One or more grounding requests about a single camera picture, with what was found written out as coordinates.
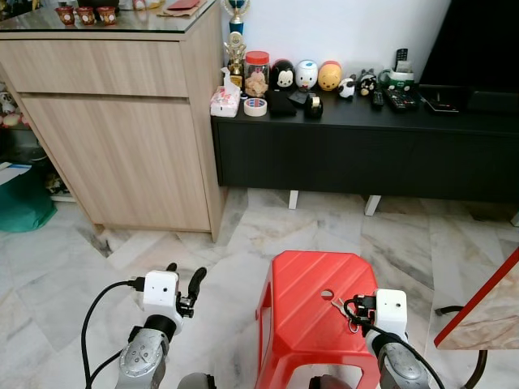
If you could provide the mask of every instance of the power cord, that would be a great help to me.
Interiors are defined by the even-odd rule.
[[[378,328],[377,326],[374,326],[373,324],[371,323],[366,323],[365,321],[363,321],[361,318],[359,318],[357,315],[353,314],[352,312],[350,312],[350,310],[347,309],[347,306],[349,304],[355,304],[355,299],[353,298],[350,298],[349,300],[346,300],[345,303],[344,303],[344,311],[346,312],[346,314],[350,317],[350,320],[354,323],[354,324],[357,324],[358,326],[362,326],[362,327],[365,327],[365,328],[368,328],[370,330],[373,330],[373,331],[376,331],[378,333],[380,333],[381,335],[384,335],[384,336],[387,336],[388,338],[394,340],[395,342],[397,342],[398,344],[401,344],[402,346],[404,346],[405,348],[407,348],[415,357],[416,359],[418,359],[420,362],[422,362],[422,364],[425,366],[425,368],[429,371],[429,373],[431,373],[432,375],[432,378],[435,379],[436,383],[438,384],[438,387],[440,389],[445,389],[445,386],[444,384],[441,382],[441,379],[440,377],[438,376],[438,374],[435,372],[435,370],[432,368],[431,365],[429,365],[429,363],[418,353],[418,351],[416,351],[413,346],[411,346],[410,344],[406,343],[405,341],[403,341],[402,339],[400,339],[399,336],[396,336],[392,333],[389,333],[387,331],[384,331],[382,330],[381,328]]]
[[[112,357],[104,361],[99,365],[99,367],[94,371],[92,376],[90,375],[90,365],[88,364],[88,353],[87,353],[87,328],[88,328],[88,322],[90,321],[90,317],[92,316],[92,313],[94,309],[97,306],[97,303],[103,298],[104,295],[107,294],[110,290],[117,288],[118,286],[131,286],[135,290],[139,292],[144,291],[144,277],[137,277],[135,280],[128,280],[128,281],[120,281],[116,282],[115,284],[111,284],[110,286],[107,286],[104,288],[99,295],[97,295],[96,299],[93,301],[92,305],[88,309],[87,315],[84,318],[83,321],[83,327],[81,328],[81,356],[83,357],[83,368],[84,368],[84,379],[86,382],[86,389],[92,388],[92,383],[95,377],[112,361],[115,361],[121,351],[118,351],[117,354],[114,354]]]

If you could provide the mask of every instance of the white wall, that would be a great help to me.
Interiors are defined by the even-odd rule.
[[[251,0],[243,38],[247,50],[270,53],[271,63],[336,60],[343,75],[378,72],[408,48],[419,80],[450,0]],[[229,14],[222,9],[224,41]]]

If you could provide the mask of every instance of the tv console leg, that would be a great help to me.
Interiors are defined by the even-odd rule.
[[[289,209],[295,209],[298,205],[299,190],[290,191]]]
[[[510,221],[514,227],[519,227],[519,212]]]
[[[373,216],[381,198],[382,196],[376,194],[371,195],[367,200],[366,207],[364,208],[364,215]]]

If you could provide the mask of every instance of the marble floor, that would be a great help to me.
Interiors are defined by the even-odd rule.
[[[269,262],[284,250],[360,254],[379,286],[407,293],[408,332],[414,347],[448,388],[460,387],[477,359],[471,351],[439,351],[433,339],[449,321],[434,308],[464,305],[519,246],[508,222],[515,209],[495,204],[383,197],[377,213],[363,215],[357,195],[300,192],[287,209],[283,190],[232,189],[221,234],[104,231],[96,235],[74,204],[32,233],[0,233],[0,387],[84,387],[79,333],[95,296],[108,284],[178,263],[180,288],[205,266],[195,317],[174,337],[161,387],[175,388],[193,371],[213,374],[220,389],[253,388],[256,376],[254,309]],[[139,295],[115,289],[88,329],[91,365],[127,342],[144,315]],[[519,351],[491,351],[478,387],[519,387]],[[358,371],[313,365],[296,370],[291,388],[331,372],[355,385]],[[95,388],[112,388],[117,367]]]

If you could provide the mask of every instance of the red jar lid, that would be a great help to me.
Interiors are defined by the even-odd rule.
[[[264,51],[249,51],[245,54],[245,61],[251,65],[267,65],[270,57]]]

